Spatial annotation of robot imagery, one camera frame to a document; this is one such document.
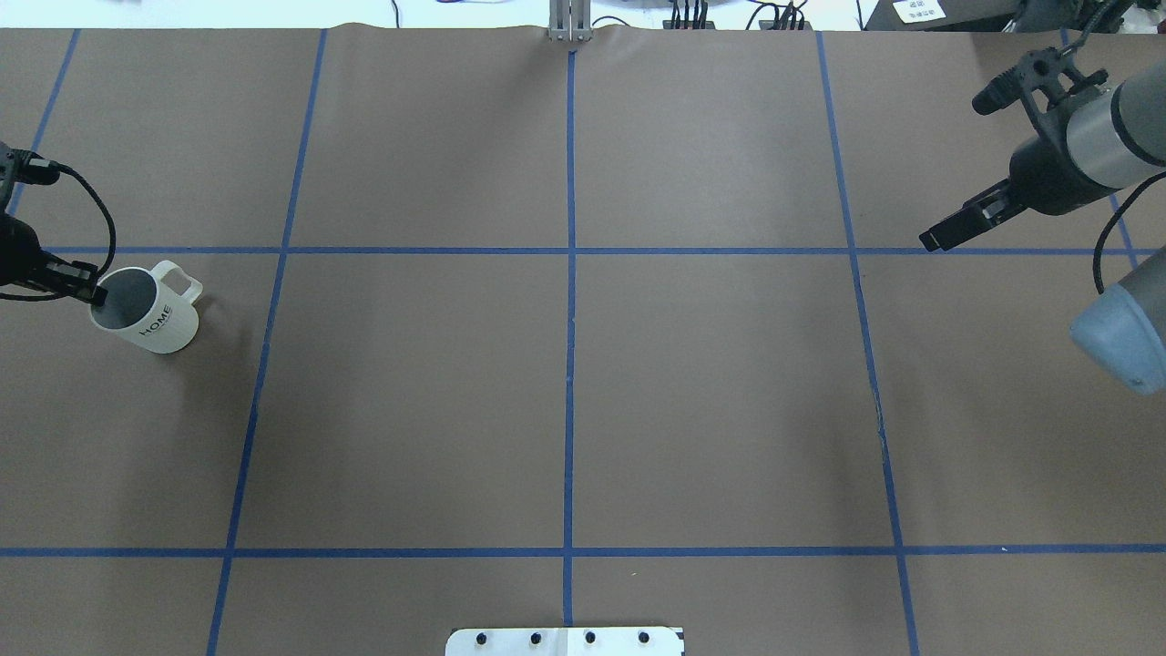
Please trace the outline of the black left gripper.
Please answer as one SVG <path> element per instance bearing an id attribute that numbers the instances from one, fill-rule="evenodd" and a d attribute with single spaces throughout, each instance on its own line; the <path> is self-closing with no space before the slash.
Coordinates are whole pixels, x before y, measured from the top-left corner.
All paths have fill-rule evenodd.
<path id="1" fill-rule="evenodd" d="M 104 306 L 108 291 L 100 285 L 98 264 L 45 258 L 40 238 L 24 221 L 8 213 L 1 216 L 1 285 L 28 282 L 36 273 L 36 283 L 45 299 L 78 299 L 87 306 Z"/>

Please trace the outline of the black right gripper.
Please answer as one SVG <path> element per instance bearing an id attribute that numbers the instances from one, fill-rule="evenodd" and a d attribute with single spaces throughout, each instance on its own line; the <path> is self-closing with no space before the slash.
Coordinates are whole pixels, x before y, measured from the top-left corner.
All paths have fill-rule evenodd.
<path id="1" fill-rule="evenodd" d="M 919 237 L 928 252 L 953 251 L 999 227 L 1025 209 L 1066 216 L 1105 198 L 1108 188 L 1088 179 L 1070 157 L 1045 137 L 1030 137 L 1011 155 L 1007 179 L 977 193 Z"/>

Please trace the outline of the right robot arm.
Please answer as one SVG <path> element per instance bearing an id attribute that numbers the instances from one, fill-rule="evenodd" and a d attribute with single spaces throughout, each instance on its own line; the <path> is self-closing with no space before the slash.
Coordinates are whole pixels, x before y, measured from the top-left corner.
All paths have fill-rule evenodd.
<path id="1" fill-rule="evenodd" d="M 1102 258 L 1117 225 L 1165 171 L 1163 62 L 1108 87 L 1100 70 L 1083 75 L 1070 54 L 1030 51 L 972 99 L 986 117 L 1020 103 L 1034 131 L 1017 147 L 1002 181 L 919 237 L 926 251 L 951 251 L 1035 211 L 1058 217 L 1125 191 L 1091 251 L 1096 299 L 1069 327 L 1072 341 L 1137 395 L 1163 392 L 1163 251 L 1107 283 Z"/>

